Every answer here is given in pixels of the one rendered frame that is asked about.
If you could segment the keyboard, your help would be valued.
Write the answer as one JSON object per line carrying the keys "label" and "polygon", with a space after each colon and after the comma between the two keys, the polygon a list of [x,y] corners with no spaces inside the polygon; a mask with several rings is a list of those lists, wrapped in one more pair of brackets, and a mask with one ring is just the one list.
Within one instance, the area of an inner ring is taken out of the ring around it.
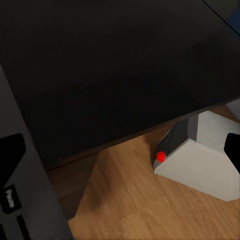
{"label": "keyboard", "polygon": [[75,240],[0,65],[0,139],[19,133],[26,151],[0,193],[0,240]]}

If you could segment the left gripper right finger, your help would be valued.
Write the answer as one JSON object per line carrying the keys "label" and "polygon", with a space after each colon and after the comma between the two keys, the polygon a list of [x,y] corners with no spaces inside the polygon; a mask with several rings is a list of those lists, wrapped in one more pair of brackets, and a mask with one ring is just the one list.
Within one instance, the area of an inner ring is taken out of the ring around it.
{"label": "left gripper right finger", "polygon": [[224,151],[240,173],[240,134],[231,132],[227,135]]}

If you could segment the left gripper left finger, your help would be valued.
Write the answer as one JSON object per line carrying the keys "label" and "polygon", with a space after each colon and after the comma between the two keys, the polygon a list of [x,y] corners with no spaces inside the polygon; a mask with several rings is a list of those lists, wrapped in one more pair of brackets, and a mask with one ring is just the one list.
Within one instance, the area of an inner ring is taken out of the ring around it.
{"label": "left gripper left finger", "polygon": [[0,193],[26,152],[21,133],[0,138]]}

